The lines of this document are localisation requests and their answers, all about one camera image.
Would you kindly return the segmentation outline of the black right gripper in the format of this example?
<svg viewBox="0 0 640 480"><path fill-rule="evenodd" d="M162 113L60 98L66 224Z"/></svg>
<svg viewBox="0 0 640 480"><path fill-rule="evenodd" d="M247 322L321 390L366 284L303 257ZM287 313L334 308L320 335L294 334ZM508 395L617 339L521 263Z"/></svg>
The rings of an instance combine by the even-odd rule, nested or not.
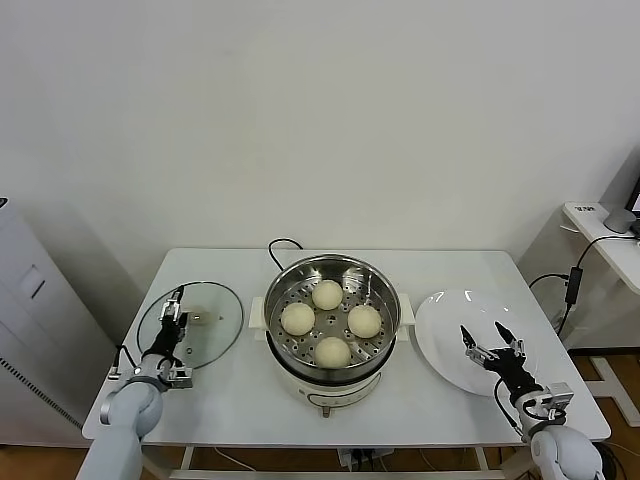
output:
<svg viewBox="0 0 640 480"><path fill-rule="evenodd" d="M464 325L460 326L465 355L474 363L485 363L487 370L499 375L506 385L511 398L520 398L532 392L538 392L540 385L524 369L524 357L516 353L524 352L524 342L518 339L506 326L495 322L495 327L510 348L492 349L478 345Z"/></svg>

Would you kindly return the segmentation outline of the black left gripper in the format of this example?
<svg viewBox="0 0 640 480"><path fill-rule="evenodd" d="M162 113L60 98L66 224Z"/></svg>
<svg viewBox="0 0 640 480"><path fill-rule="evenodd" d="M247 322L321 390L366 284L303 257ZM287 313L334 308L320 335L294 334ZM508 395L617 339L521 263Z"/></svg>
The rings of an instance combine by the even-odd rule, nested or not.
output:
<svg viewBox="0 0 640 480"><path fill-rule="evenodd" d="M182 340L183 330L179 326L180 302L184 286L179 285L167 299L161 309L159 321L161 329L149 347L150 355L172 358L177 344Z"/></svg>

